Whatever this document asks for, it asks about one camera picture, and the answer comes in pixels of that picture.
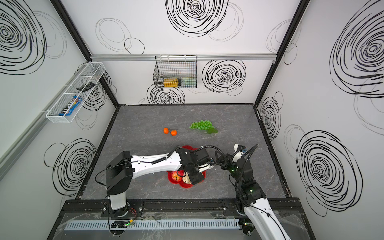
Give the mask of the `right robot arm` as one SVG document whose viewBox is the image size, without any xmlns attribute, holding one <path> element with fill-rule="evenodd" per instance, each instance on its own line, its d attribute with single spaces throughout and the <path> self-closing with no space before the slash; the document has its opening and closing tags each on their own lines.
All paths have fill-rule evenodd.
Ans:
<svg viewBox="0 0 384 240">
<path fill-rule="evenodd" d="M 227 155 L 223 170 L 234 179 L 238 212 L 245 215 L 262 240 L 290 240 L 290 236 L 276 217 L 266 194 L 254 179 L 250 158 L 257 149 L 247 150 L 235 144 L 234 153 Z"/>
</svg>

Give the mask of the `red flower-shaped fruit bowl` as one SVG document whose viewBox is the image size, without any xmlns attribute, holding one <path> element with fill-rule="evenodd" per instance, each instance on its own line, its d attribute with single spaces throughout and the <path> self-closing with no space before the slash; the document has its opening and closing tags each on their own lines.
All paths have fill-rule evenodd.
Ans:
<svg viewBox="0 0 384 240">
<path fill-rule="evenodd" d="M 197 150 L 196 148 L 193 148 L 193 147 L 188 146 L 188 145 L 182 146 L 182 148 L 187 149 L 187 150 L 191 150 L 191 151 L 192 150 Z M 173 183 L 171 181 L 171 172 L 175 172 L 175 171 L 167 171 L 167 172 L 168 172 L 168 180 L 169 180 L 170 183 L 172 183 L 174 185 L 180 185 L 180 187 L 183 188 L 183 189 L 190 189 L 190 188 L 192 188 L 194 186 L 194 185 L 184 184 L 183 181 L 180 181 L 179 183 Z M 180 174 L 180 173 L 184 174 L 183 171 L 176 171 L 176 172 L 178 172 L 178 174 Z"/>
</svg>

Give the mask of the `beige garlic bulb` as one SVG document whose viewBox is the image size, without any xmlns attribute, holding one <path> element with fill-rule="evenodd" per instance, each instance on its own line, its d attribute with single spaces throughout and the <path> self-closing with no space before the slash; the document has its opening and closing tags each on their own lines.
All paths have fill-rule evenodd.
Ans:
<svg viewBox="0 0 384 240">
<path fill-rule="evenodd" d="M 188 173 L 185 173 L 183 178 L 182 178 L 182 181 L 184 184 L 187 184 L 187 185 L 192 185 L 192 182 L 190 180 L 190 177 L 188 175 Z"/>
</svg>

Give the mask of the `red apple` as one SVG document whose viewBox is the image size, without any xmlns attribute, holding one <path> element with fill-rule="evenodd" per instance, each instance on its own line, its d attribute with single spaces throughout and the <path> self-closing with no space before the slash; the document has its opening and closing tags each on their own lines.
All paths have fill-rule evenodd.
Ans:
<svg viewBox="0 0 384 240">
<path fill-rule="evenodd" d="M 179 183 L 183 178 L 178 175 L 178 172 L 171 172 L 171 181 L 173 183 Z"/>
</svg>

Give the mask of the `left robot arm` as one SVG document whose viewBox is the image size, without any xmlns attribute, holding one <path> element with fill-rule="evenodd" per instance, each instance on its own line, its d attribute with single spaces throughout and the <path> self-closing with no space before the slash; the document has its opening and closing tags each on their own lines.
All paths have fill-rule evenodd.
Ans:
<svg viewBox="0 0 384 240">
<path fill-rule="evenodd" d="M 190 184 L 195 185 L 205 179 L 204 171 L 213 166 L 213 159 L 203 148 L 189 150 L 177 146 L 169 153 L 152 156 L 123 151 L 100 171 L 106 174 L 104 186 L 110 200 L 107 211 L 120 216 L 128 212 L 127 190 L 133 179 L 158 172 L 182 171 L 181 178 L 188 178 Z"/>
</svg>

